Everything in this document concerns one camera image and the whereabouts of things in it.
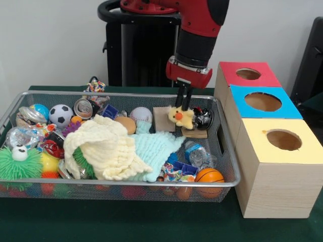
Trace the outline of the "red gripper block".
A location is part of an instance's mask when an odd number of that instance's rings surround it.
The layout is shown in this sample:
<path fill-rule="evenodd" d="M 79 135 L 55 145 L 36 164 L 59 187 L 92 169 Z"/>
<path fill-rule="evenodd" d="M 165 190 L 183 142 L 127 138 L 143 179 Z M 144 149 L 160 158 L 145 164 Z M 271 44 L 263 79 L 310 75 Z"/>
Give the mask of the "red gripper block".
<path fill-rule="evenodd" d="M 172 81 L 181 81 L 191 85 L 186 88 L 185 84 L 180 84 L 176 98 L 176 107 L 183 104 L 183 111 L 187 111 L 192 96 L 192 87 L 204 89 L 212 77 L 212 68 L 189 67 L 179 63 L 174 56 L 171 56 L 166 65 L 166 76 Z"/>

